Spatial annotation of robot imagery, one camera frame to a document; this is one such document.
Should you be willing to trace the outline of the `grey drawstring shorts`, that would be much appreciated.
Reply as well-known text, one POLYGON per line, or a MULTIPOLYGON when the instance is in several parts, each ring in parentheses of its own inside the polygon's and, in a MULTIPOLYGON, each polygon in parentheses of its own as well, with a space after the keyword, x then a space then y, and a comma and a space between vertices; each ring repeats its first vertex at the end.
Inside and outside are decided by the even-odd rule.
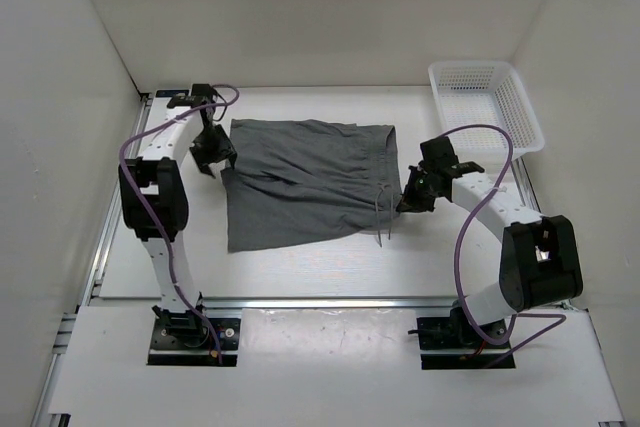
POLYGON ((230 137, 229 251, 391 234, 401 197, 394 126, 239 119, 230 137))

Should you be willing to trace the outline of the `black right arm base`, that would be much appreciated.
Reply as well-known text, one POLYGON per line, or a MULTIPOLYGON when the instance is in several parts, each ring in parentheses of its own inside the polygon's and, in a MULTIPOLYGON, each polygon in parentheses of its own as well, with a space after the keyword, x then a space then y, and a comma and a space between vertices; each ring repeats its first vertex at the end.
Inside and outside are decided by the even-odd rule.
POLYGON ((423 371, 514 369, 511 343, 488 343, 452 305, 420 306, 407 335, 418 342, 423 371))

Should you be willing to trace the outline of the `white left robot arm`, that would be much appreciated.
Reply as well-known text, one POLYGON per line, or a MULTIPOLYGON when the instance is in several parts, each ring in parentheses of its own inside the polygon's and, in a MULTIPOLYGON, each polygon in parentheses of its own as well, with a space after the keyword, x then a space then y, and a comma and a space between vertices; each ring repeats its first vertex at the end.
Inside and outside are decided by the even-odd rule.
POLYGON ((172 98, 163 120, 126 140, 120 147, 118 177, 122 214, 149 255, 160 289, 159 318, 175 324, 175 335, 188 347, 206 342, 210 324, 204 318, 201 292, 187 260, 183 232, 189 202, 181 164, 191 156, 201 173, 237 158, 216 110, 225 101, 203 96, 172 98))

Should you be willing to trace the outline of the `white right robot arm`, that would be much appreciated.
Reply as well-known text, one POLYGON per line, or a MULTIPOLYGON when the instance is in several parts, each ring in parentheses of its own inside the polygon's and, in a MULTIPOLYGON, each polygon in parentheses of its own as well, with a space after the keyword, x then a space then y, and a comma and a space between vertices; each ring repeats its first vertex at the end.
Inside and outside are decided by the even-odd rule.
POLYGON ((488 324, 583 293, 577 242, 568 218, 544 216, 526 207, 474 162, 432 170, 411 166, 409 170, 398 212, 432 212, 440 198, 468 212, 454 245, 454 282, 458 308, 463 312, 449 322, 455 343, 470 347, 484 336, 488 324), (498 279, 466 296, 461 249, 473 221, 500 241, 501 251, 498 279))

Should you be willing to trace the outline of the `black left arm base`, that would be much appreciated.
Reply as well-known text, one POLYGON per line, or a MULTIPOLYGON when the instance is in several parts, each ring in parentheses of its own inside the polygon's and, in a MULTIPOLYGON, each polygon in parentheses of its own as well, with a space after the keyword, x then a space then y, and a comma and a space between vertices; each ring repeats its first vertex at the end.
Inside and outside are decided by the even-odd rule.
POLYGON ((235 367, 241 334, 241 319, 209 317, 213 330, 187 310, 174 313, 152 308, 154 326, 147 364, 170 367, 235 367))

